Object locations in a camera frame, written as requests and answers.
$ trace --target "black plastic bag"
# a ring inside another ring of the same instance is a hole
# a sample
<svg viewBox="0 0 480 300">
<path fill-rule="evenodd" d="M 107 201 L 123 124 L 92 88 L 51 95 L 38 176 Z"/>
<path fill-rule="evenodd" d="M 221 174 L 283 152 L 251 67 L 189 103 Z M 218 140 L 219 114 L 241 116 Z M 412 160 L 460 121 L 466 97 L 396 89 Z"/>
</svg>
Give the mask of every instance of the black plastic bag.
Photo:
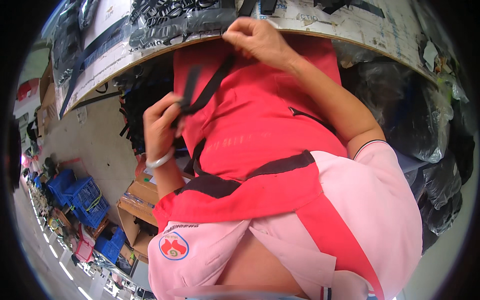
<svg viewBox="0 0 480 300">
<path fill-rule="evenodd" d="M 460 135 L 456 128 L 452 126 L 448 149 L 455 155 L 458 172 L 462 178 L 462 185 L 464 185 L 473 172 L 473 150 L 475 149 L 473 136 Z"/>
<path fill-rule="evenodd" d="M 83 0 L 78 11 L 78 25 L 80 31 L 90 27 L 95 18 L 96 8 L 98 7 L 98 0 Z"/>
<path fill-rule="evenodd" d="M 462 186 L 455 156 L 447 151 L 445 157 L 438 163 L 423 170 L 428 198 L 439 210 L 448 199 L 452 198 Z"/>
<path fill-rule="evenodd" d="M 440 236 L 447 231 L 455 220 L 456 216 L 462 208 L 462 193 L 457 192 L 452 198 L 448 199 L 447 204 L 439 210 L 431 209 L 428 216 L 427 224 L 431 232 Z"/>
<path fill-rule="evenodd" d="M 343 86 L 372 112 L 393 148 L 431 163 L 442 159 L 453 110 L 430 82 L 393 61 L 358 63 L 340 72 Z"/>
</svg>

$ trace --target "shirt sleeve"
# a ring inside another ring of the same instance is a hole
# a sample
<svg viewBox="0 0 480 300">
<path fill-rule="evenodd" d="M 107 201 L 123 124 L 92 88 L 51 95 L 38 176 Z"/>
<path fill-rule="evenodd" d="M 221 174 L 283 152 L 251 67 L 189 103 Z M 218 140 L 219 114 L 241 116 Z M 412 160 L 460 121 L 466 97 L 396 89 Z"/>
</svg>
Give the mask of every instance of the shirt sleeve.
<svg viewBox="0 0 480 300">
<path fill-rule="evenodd" d="M 390 192 L 410 191 L 405 175 L 398 164 L 395 151 L 382 140 L 374 140 L 363 145 L 355 155 L 355 162 L 370 167 L 376 178 L 381 181 Z"/>
</svg>

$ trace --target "plastic bag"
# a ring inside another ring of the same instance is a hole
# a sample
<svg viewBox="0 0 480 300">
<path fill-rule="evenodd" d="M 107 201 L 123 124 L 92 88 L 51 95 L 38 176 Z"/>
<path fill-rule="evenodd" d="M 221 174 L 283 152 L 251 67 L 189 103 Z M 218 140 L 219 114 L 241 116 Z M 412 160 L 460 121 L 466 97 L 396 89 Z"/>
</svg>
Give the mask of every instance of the plastic bag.
<svg viewBox="0 0 480 300">
<path fill-rule="evenodd" d="M 200 32 L 208 36 L 205 32 L 218 30 L 216 34 L 211 34 L 217 36 L 236 18 L 232 0 L 134 0 L 129 24 L 125 27 L 127 33 L 124 34 L 129 39 L 123 44 L 132 53 L 139 49 L 185 42 Z"/>
<path fill-rule="evenodd" d="M 452 226 L 461 208 L 462 193 L 457 192 L 452 198 L 448 199 L 447 204 L 439 210 L 431 209 L 427 220 L 430 231 L 437 236 L 447 231 Z"/>
<path fill-rule="evenodd" d="M 469 101 L 464 103 L 458 100 L 452 100 L 452 108 L 454 111 L 451 122 L 452 127 L 461 135 L 475 135 L 477 127 L 477 110 L 475 103 Z"/>
<path fill-rule="evenodd" d="M 448 150 L 452 151 L 458 167 L 458 173 L 462 178 L 462 185 L 472 176 L 473 172 L 473 151 L 475 141 L 471 135 L 462 135 L 455 126 L 450 128 L 450 141 Z"/>
<path fill-rule="evenodd" d="M 455 157 L 447 151 L 447 155 L 438 163 L 423 170 L 428 198 L 436 210 L 452 198 L 462 186 Z"/>
<path fill-rule="evenodd" d="M 381 54 L 375 51 L 339 40 L 333 39 L 332 45 L 336 53 L 338 65 L 345 69 L 359 62 L 369 62 L 375 57 L 381 56 Z"/>
<path fill-rule="evenodd" d="M 407 180 L 409 186 L 412 186 L 412 184 L 415 182 L 415 179 L 417 178 L 418 172 L 419 172 L 419 170 L 415 169 L 415 170 L 412 170 L 412 171 L 409 171 L 409 172 L 403 174 L 405 176 L 405 179 Z"/>
<path fill-rule="evenodd" d="M 57 21 L 52 48 L 53 77 L 57 86 L 70 77 L 80 53 L 77 2 L 67 3 Z"/>
<path fill-rule="evenodd" d="M 413 70 L 395 62 L 361 63 L 360 83 L 354 95 L 359 98 L 382 129 L 395 126 L 399 102 L 407 98 L 407 87 Z"/>
<path fill-rule="evenodd" d="M 372 112 L 393 148 L 422 161 L 440 161 L 453 110 L 430 82 L 391 61 L 359 63 L 341 76 L 344 87 Z"/>
<path fill-rule="evenodd" d="M 80 31 L 87 29 L 95 18 L 98 0 L 83 0 L 78 11 L 78 25 Z"/>
</svg>

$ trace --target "woman's right hand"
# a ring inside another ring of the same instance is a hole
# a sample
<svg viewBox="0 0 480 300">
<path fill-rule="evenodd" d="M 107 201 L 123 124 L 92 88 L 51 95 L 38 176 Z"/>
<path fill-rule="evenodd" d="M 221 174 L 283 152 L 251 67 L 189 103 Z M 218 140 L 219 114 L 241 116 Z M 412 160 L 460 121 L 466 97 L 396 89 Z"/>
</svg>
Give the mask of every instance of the woman's right hand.
<svg viewBox="0 0 480 300">
<path fill-rule="evenodd" d="M 253 56 L 266 65 L 286 72 L 301 58 L 265 20 L 238 18 L 222 38 L 231 43 L 235 50 L 241 50 L 245 57 Z"/>
<path fill-rule="evenodd" d="M 144 138 L 147 160 L 155 161 L 168 153 L 175 131 L 172 122 L 180 114 L 181 98 L 168 93 L 144 112 Z"/>
</svg>

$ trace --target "circular logo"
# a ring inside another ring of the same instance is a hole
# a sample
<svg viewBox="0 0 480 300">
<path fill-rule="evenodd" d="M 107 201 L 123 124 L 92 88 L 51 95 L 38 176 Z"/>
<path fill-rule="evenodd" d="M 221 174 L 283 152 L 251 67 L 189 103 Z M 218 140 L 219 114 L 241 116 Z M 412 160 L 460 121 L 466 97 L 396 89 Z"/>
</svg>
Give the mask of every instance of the circular logo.
<svg viewBox="0 0 480 300">
<path fill-rule="evenodd" d="M 163 256 L 172 261 L 184 259 L 190 250 L 187 241 L 175 231 L 164 235 L 158 242 L 158 247 Z"/>
</svg>

